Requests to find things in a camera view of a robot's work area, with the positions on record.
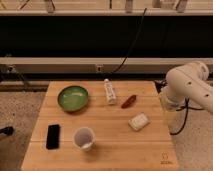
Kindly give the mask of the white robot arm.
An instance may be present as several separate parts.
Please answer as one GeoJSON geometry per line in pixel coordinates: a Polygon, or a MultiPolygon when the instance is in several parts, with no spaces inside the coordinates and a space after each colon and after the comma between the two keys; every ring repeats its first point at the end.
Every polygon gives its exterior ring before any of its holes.
{"type": "Polygon", "coordinates": [[[213,114],[213,87],[206,80],[209,77],[207,65],[194,61],[174,67],[166,74],[166,86],[159,98],[164,111],[165,122],[170,125],[176,117],[176,110],[189,98],[213,114]]]}

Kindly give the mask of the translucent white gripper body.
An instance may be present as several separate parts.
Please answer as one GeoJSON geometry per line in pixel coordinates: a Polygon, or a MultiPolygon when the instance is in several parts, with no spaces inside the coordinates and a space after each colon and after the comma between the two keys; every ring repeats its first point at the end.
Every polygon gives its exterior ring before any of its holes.
{"type": "Polygon", "coordinates": [[[176,117],[176,111],[170,105],[170,101],[168,100],[164,92],[159,93],[159,99],[163,109],[164,121],[168,126],[171,126],[176,117]]]}

